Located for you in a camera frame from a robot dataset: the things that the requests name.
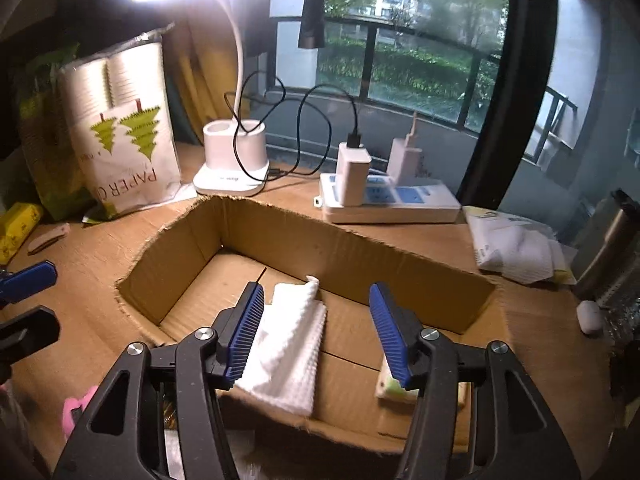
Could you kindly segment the white textured cloth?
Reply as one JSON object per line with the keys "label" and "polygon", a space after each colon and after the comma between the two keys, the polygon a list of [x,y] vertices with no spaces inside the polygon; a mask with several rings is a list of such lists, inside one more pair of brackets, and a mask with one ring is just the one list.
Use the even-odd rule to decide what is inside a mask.
{"label": "white textured cloth", "polygon": [[235,385],[258,401],[293,415],[314,410],[314,388],[326,305],[319,280],[279,283],[264,307],[243,374]]}

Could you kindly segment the white charger with black plug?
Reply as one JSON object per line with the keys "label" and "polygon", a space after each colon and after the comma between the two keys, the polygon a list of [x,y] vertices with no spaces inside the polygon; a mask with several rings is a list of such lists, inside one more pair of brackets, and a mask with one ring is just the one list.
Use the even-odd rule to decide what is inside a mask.
{"label": "white charger with black plug", "polygon": [[338,202],[345,207],[362,204],[371,165],[371,156],[361,144],[358,132],[349,133],[338,146],[336,189]]}

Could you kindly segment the white earbuds case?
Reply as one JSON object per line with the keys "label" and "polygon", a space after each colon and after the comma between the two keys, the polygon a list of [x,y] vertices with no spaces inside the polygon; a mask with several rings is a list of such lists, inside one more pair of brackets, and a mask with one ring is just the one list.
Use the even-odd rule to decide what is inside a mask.
{"label": "white earbuds case", "polygon": [[603,330],[603,315],[598,304],[582,300],[576,308],[576,318],[580,330],[587,337],[597,337]]}

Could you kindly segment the open cardboard box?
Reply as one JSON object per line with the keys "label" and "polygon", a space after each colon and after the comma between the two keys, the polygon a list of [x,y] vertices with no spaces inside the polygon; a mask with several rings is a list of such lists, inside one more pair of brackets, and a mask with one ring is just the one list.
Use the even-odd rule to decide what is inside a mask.
{"label": "open cardboard box", "polygon": [[497,287],[412,252],[254,200],[212,197],[149,240],[116,285],[153,344],[174,344],[265,295],[255,353],[231,393],[276,422],[371,452],[399,453],[412,406],[376,395],[383,350],[372,284],[460,344],[508,340]]}

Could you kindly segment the pink white folding knife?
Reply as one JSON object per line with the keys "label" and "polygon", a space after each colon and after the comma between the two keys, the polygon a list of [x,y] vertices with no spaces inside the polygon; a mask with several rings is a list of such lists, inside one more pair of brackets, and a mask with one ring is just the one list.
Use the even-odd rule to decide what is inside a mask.
{"label": "pink white folding knife", "polygon": [[58,240],[66,237],[70,234],[70,225],[65,222],[59,226],[55,226],[49,231],[34,238],[27,246],[27,253],[29,255],[35,255],[37,252],[41,252],[44,248],[51,246]]}

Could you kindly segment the paper cup package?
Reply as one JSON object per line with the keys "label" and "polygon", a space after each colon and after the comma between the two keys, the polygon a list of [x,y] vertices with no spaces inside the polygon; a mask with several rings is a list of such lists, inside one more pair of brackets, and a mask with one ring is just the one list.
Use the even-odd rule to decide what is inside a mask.
{"label": "paper cup package", "polygon": [[70,140],[100,219],[168,202],[182,187],[164,32],[144,32],[58,71]]}

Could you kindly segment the green white tissue packet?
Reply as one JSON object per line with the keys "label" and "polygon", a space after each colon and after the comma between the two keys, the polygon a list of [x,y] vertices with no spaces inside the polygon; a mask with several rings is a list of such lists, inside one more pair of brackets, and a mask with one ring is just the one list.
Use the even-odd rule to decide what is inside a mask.
{"label": "green white tissue packet", "polygon": [[[461,411],[465,407],[468,398],[469,384],[467,382],[458,383],[457,410]],[[375,396],[381,400],[393,402],[415,404],[419,390],[406,390],[401,387],[397,379],[393,378],[390,367],[385,358],[382,359],[381,369],[376,380]]]}

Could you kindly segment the pink soft object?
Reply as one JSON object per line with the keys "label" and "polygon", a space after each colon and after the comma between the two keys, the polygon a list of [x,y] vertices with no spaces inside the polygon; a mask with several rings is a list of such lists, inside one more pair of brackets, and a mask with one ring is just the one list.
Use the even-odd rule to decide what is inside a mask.
{"label": "pink soft object", "polygon": [[98,386],[92,386],[81,398],[67,398],[64,400],[61,426],[65,439],[68,439],[74,431],[96,390],[98,390]]}

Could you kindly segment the white tissue pack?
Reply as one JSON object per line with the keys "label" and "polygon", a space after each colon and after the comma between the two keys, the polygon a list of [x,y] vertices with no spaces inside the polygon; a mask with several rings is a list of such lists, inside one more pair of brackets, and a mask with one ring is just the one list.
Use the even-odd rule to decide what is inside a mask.
{"label": "white tissue pack", "polygon": [[474,206],[462,208],[477,267],[522,285],[575,285],[570,268],[577,250],[561,244],[550,226]]}

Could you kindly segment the white charger adapter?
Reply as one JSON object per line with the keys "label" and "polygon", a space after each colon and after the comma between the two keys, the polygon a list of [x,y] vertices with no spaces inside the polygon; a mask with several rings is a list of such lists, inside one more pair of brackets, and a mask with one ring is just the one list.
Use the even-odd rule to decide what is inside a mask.
{"label": "white charger adapter", "polygon": [[417,119],[418,113],[414,112],[409,132],[403,138],[393,138],[386,174],[396,186],[412,185],[418,175],[422,150],[416,146]]}

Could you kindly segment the white desk lamp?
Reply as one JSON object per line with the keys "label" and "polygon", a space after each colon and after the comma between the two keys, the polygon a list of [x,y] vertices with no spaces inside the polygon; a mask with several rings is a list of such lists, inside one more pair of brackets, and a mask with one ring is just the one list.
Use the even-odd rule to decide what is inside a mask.
{"label": "white desk lamp", "polygon": [[201,127],[205,162],[193,178],[201,194],[252,196],[268,176],[265,128],[248,117],[243,35],[232,4],[250,0],[132,0],[158,4],[175,20],[169,63],[191,122]]}

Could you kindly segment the white power strip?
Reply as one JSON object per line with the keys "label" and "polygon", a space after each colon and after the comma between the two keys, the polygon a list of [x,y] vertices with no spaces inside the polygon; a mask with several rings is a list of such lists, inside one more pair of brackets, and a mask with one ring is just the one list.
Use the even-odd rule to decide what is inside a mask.
{"label": "white power strip", "polygon": [[343,206],[337,199],[336,174],[322,174],[314,206],[334,224],[454,223],[461,210],[449,188],[431,178],[394,185],[389,176],[369,174],[361,205]]}

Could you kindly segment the steel thermos cup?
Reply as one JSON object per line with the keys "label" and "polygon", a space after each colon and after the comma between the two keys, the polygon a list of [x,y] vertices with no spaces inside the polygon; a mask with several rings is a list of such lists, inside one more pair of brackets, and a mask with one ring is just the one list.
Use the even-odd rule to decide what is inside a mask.
{"label": "steel thermos cup", "polygon": [[576,238],[573,292],[580,300],[602,301],[629,268],[639,243],[639,203],[616,188],[598,203]]}

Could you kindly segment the yellow box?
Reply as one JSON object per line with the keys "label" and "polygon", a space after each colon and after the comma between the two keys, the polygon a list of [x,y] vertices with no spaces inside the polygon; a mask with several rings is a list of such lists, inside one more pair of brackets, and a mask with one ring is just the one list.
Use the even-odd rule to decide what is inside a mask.
{"label": "yellow box", "polygon": [[42,218],[41,206],[15,203],[1,216],[0,264],[6,266]]}

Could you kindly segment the green snack bag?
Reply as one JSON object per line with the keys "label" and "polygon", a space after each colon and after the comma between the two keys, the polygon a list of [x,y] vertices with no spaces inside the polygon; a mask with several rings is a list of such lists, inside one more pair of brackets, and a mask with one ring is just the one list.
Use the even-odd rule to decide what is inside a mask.
{"label": "green snack bag", "polygon": [[40,203],[55,221],[93,204],[66,124],[58,71],[76,58],[77,44],[41,53],[13,75],[24,159]]}

